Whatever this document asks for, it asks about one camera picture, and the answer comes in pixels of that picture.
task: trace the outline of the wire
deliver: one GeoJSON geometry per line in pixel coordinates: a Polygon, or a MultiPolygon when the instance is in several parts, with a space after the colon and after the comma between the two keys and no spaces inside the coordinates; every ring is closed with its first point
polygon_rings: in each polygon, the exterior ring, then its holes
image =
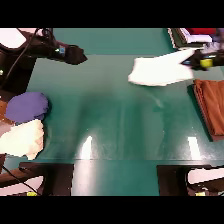
{"type": "Polygon", "coordinates": [[[13,65],[11,66],[11,68],[10,68],[8,74],[7,74],[6,77],[5,77],[4,82],[3,82],[2,85],[1,85],[1,88],[5,85],[5,83],[6,83],[7,79],[8,79],[8,77],[9,77],[9,75],[11,74],[13,68],[15,67],[15,65],[17,64],[17,62],[19,61],[19,59],[23,56],[23,54],[26,52],[27,48],[28,48],[28,47],[30,46],[30,44],[32,43],[33,38],[36,36],[37,31],[40,30],[40,29],[41,29],[41,28],[36,28],[36,30],[35,30],[33,36],[30,38],[28,44],[26,45],[26,47],[24,48],[24,50],[21,52],[21,54],[17,57],[17,59],[15,60],[15,62],[13,63],[13,65]]]}
{"type": "Polygon", "coordinates": [[[38,193],[34,188],[32,188],[29,184],[26,184],[24,182],[22,182],[19,178],[17,178],[15,175],[13,175],[7,168],[5,168],[3,165],[2,169],[5,170],[9,175],[11,175],[12,177],[14,177],[19,183],[24,184],[25,186],[27,186],[28,188],[30,188],[32,191],[34,191],[36,194],[38,194],[39,196],[42,196],[40,193],[38,193]]]}

